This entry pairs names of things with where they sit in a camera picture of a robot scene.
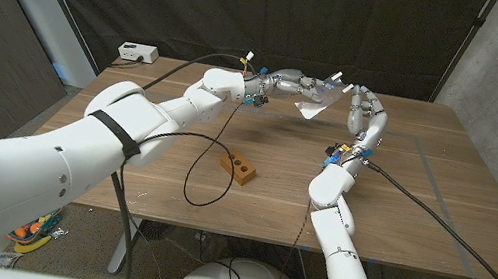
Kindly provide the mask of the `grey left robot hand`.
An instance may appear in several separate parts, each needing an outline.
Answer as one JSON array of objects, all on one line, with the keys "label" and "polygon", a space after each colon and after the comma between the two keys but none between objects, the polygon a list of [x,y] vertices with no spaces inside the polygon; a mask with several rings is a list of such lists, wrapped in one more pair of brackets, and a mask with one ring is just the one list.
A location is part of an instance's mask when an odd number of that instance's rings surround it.
[{"label": "grey left robot hand", "polygon": [[261,107],[269,98],[301,95],[313,103],[322,105],[328,101],[326,84],[321,79],[305,76],[297,69],[281,69],[258,73],[244,79],[246,105]]}]

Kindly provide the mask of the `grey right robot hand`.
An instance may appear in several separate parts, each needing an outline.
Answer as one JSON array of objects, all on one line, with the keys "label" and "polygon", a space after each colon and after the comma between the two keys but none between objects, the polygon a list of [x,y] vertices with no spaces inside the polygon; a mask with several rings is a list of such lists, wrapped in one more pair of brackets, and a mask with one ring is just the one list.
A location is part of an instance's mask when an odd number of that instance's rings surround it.
[{"label": "grey right robot hand", "polygon": [[367,87],[350,84],[342,91],[352,95],[347,129],[355,139],[351,145],[337,143],[330,146],[323,167],[337,164],[355,176],[382,142],[388,115],[378,97]]}]

